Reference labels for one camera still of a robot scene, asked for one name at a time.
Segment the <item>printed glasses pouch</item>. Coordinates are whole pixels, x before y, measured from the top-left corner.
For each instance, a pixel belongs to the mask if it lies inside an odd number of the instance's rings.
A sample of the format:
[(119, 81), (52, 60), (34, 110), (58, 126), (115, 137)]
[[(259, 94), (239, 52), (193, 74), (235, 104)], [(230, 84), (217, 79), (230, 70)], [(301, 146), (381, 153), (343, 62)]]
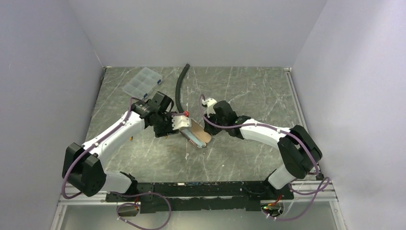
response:
[(191, 126), (183, 128), (180, 133), (195, 147), (205, 148), (212, 140), (212, 136), (204, 131), (204, 128), (199, 125), (194, 119), (191, 120)]

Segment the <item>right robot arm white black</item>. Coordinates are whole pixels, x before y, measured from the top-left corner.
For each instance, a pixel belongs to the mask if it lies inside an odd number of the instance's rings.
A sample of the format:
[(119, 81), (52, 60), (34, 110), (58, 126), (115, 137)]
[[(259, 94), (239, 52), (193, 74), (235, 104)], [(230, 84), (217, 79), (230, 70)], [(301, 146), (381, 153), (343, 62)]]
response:
[(274, 170), (266, 179), (263, 192), (274, 199), (282, 188), (295, 179), (303, 179), (322, 159), (322, 152), (301, 125), (292, 128), (271, 126), (250, 116), (238, 116), (226, 101), (202, 98), (204, 130), (210, 135), (225, 131), (231, 137), (257, 141), (279, 151), (283, 165)]

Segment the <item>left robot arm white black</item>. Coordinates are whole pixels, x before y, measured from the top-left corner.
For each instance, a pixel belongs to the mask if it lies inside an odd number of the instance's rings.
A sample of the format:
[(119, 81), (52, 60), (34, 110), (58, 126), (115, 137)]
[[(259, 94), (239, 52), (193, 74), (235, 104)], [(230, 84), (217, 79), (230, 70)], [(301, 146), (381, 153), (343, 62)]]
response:
[(67, 195), (66, 185), (70, 183), (79, 190), (79, 194), (88, 197), (99, 191), (119, 195), (124, 201), (133, 200), (138, 194), (138, 182), (129, 173), (109, 172), (106, 170), (108, 159), (129, 138), (153, 127), (157, 138), (176, 134), (171, 112), (174, 101), (157, 92), (147, 101), (133, 97), (127, 111), (113, 125), (93, 139), (83, 143), (70, 144), (65, 153), (62, 170), (63, 183), (61, 194), (65, 199), (78, 196)]

